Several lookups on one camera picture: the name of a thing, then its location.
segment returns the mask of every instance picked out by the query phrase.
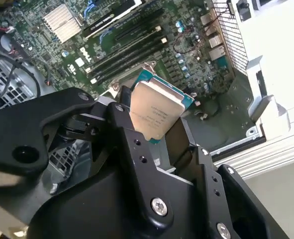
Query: motherboard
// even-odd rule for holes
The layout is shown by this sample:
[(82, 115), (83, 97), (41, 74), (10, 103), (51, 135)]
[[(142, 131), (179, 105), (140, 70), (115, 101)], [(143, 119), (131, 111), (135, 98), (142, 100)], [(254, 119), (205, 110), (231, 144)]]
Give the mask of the motherboard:
[(0, 15), (0, 25), (10, 29), (15, 53), (49, 65), (57, 90), (114, 97), (147, 66), (200, 98), (232, 82), (209, 10), (202, 0), (24, 0)]

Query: black mechanical arm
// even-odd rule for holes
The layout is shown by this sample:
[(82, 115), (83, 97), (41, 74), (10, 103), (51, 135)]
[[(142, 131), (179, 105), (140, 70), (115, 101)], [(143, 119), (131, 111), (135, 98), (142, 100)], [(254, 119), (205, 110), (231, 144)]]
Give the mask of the black mechanical arm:
[[(94, 101), (69, 88), (0, 110), (0, 208), (29, 225), (31, 239), (287, 239), (230, 166), (216, 168), (179, 119), (166, 134), (175, 174), (158, 169), (129, 116), (130, 95)], [(91, 143), (85, 181), (21, 210), (49, 153)]]

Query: silver screw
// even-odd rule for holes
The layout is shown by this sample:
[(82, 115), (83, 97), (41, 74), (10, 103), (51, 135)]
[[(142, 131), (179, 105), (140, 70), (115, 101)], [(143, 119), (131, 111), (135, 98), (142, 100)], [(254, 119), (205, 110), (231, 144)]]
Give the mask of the silver screw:
[(84, 101), (89, 101), (88, 96), (86, 96), (84, 93), (78, 93), (78, 96)]
[(204, 148), (202, 149), (202, 152), (204, 155), (208, 155), (208, 152)]
[(116, 105), (116, 109), (119, 111), (123, 111), (123, 107), (121, 107), (120, 105)]
[(230, 174), (234, 174), (234, 170), (232, 168), (227, 167), (227, 170), (230, 172)]
[(223, 223), (218, 223), (216, 228), (223, 239), (231, 239), (231, 233)]
[(168, 208), (167, 205), (165, 204), (164, 201), (162, 201), (160, 198), (154, 198), (151, 201), (151, 207), (152, 210), (160, 215), (160, 216), (165, 216), (168, 213)]

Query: silver heatsink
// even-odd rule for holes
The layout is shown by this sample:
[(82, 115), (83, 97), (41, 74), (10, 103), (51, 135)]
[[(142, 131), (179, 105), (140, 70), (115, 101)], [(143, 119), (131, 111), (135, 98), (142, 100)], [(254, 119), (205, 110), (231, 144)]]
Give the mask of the silver heatsink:
[(65, 4), (60, 5), (44, 17), (47, 27), (63, 43), (81, 31), (76, 19)]

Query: green circuit board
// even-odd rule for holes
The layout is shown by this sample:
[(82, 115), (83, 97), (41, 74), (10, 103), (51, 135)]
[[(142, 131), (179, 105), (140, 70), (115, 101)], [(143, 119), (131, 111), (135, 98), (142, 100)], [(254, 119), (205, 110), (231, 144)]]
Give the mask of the green circuit board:
[[(62, 4), (66, 5), (82, 29), (64, 43), (57, 39), (44, 21), (44, 17), (48, 13)], [(154, 19), (154, 24), (161, 26), (168, 44), (143, 61), (155, 61), (155, 72), (160, 77), (182, 90), (189, 88), (198, 96), (228, 89), (231, 82), (226, 81), (223, 77), (228, 74), (225, 57), (212, 62), (208, 54), (211, 48), (207, 40), (203, 41), (200, 47), (194, 47), (194, 43), (190, 43), (190, 39), (192, 41), (201, 34), (203, 26), (200, 17), (207, 13), (205, 8), (187, 0), (150, 0), (143, 7), (131, 12), (126, 19), (118, 21), (103, 31), (101, 33), (105, 34), (103, 39), (100, 37), (101, 34), (88, 39), (84, 37), (83, 30), (88, 25), (120, 4), (122, 1), (102, 1), (88, 13), (86, 22), (84, 22), (84, 11), (88, 7), (88, 1), (24, 0), (21, 4), (6, 10), (0, 16), (0, 24), (7, 22), (8, 25), (15, 28), (11, 36), (29, 57), (39, 58), (49, 64), (52, 71), (52, 84), (57, 90), (78, 87), (93, 97), (97, 97), (108, 90), (112, 79), (100, 85), (92, 84), (86, 70), (100, 59), (108, 57), (117, 49), (130, 44), (137, 37), (137, 35), (129, 35), (119, 41), (115, 40), (115, 36), (124, 31), (128, 25), (134, 24), (143, 16), (162, 8), (164, 13)], [(191, 26), (192, 32), (181, 37), (181, 33), (176, 27), (177, 22), (184, 26), (184, 30)], [(173, 49), (174, 45), (179, 51), (187, 53), (177, 55)], [(84, 54), (84, 49), (87, 57), (90, 57), (90, 62)], [(80, 67), (76, 64), (76, 60), (79, 58), (84, 63)], [(46, 76), (46, 71), (41, 65), (39, 65), (39, 69)]]

